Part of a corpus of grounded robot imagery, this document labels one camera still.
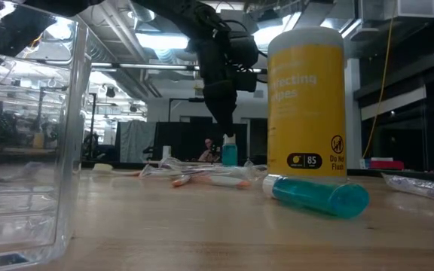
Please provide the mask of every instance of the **transparent acrylic container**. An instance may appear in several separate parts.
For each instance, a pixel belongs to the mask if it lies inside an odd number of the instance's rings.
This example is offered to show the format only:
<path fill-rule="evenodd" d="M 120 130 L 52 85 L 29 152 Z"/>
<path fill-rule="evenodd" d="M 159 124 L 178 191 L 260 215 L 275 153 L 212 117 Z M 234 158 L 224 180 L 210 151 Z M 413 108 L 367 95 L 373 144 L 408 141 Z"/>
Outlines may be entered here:
<path fill-rule="evenodd" d="M 85 56 L 85 26 L 3 3 L 0 269 L 13 269 L 63 255 L 72 237 L 84 129 L 81 108 L 91 63 Z M 44 28 L 37 42 L 15 53 L 18 45 L 5 43 L 11 36 L 8 23 L 15 19 L 11 16 L 23 15 L 47 26 L 39 26 Z M 51 29 L 55 26 L 64 30 Z"/>

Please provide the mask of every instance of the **yellow cable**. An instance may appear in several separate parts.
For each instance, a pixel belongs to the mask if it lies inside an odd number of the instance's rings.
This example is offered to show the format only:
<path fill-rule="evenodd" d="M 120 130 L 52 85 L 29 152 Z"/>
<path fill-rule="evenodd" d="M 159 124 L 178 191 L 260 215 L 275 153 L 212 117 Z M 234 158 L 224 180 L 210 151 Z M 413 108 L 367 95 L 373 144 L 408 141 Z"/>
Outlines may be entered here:
<path fill-rule="evenodd" d="M 366 154 L 368 153 L 369 148 L 371 147 L 371 140 L 373 139 L 374 128 L 376 127 L 377 116 L 380 114 L 381 100 L 383 99 L 383 94 L 384 94 L 384 84 L 386 83 L 386 73 L 388 71 L 388 60 L 390 58 L 391 33 L 393 32 L 393 21 L 394 21 L 394 18 L 396 16 L 397 4 L 398 4 L 397 1 L 395 1 L 395 7 L 394 7 L 393 15 L 391 16 L 391 21 L 390 21 L 390 31 L 388 32 L 388 43 L 387 43 L 387 48 L 386 48 L 386 58 L 384 59 L 383 81 L 381 82 L 380 98 L 377 101 L 376 115 L 374 116 L 373 126 L 371 127 L 371 133 L 369 134 L 368 145 L 366 145 L 365 152 L 362 153 L 362 159 L 364 159 L 366 157 Z"/>

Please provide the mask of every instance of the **clear plastic tube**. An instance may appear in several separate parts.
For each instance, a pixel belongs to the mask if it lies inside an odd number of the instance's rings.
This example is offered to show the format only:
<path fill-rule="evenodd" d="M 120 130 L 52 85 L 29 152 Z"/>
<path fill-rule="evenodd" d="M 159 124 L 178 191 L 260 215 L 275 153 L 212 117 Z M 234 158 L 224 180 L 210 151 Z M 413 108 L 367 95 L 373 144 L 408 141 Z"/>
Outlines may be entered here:
<path fill-rule="evenodd" d="M 369 204 L 368 192 L 358 184 L 319 184 L 269 175 L 264 192 L 283 202 L 308 207 L 340 218 L 354 218 Z"/>

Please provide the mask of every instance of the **yellow container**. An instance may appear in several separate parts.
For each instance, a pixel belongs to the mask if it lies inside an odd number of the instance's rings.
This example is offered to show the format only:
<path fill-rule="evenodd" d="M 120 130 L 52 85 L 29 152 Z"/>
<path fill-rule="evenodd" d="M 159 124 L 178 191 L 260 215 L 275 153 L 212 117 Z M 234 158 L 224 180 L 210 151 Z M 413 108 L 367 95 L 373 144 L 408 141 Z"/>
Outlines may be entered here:
<path fill-rule="evenodd" d="M 284 32 L 268 57 L 269 173 L 345 180 L 341 34 L 318 26 Z"/>

